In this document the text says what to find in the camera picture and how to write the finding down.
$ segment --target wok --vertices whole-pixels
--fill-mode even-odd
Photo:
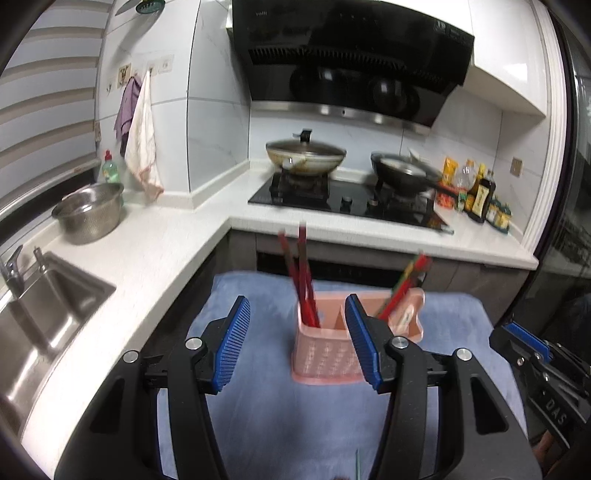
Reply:
[[[457,192],[441,185],[443,174],[431,165],[419,160],[418,155],[410,157],[385,152],[373,152],[371,163],[375,174],[385,184],[390,185],[402,197],[414,197],[429,189],[436,189],[452,197]]]

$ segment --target white towel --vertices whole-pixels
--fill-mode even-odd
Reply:
[[[164,191],[158,167],[156,166],[156,141],[152,121],[150,95],[150,71],[146,72],[134,119],[129,129],[129,140],[125,151],[125,163],[150,200],[155,200]]]

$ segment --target soy sauce bottle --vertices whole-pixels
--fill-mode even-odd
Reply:
[[[489,206],[491,205],[492,196],[495,192],[496,183],[493,179],[492,170],[486,173],[486,176],[480,181],[478,185],[478,192],[472,205],[472,210],[468,212],[468,217],[478,223],[484,223]]]

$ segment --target pink plastic holder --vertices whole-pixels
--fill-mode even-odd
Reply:
[[[347,292],[320,292],[316,304],[322,328],[308,327],[301,321],[297,309],[297,332],[291,359],[291,376],[307,385],[338,385],[363,380],[361,366],[345,322]],[[368,315],[374,315],[391,292],[364,291],[357,293]],[[402,335],[419,343],[423,326],[418,312],[425,303],[425,292],[412,288],[392,312],[388,325],[395,335]]]

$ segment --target metal trim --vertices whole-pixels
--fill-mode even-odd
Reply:
[[[419,135],[428,135],[431,132],[431,128],[425,127],[424,125],[415,124],[393,116],[382,115],[381,113],[357,110],[345,106],[304,102],[280,102],[276,100],[253,100],[251,102],[251,108],[263,112],[316,113],[323,116],[370,122],[386,127],[404,128]]]

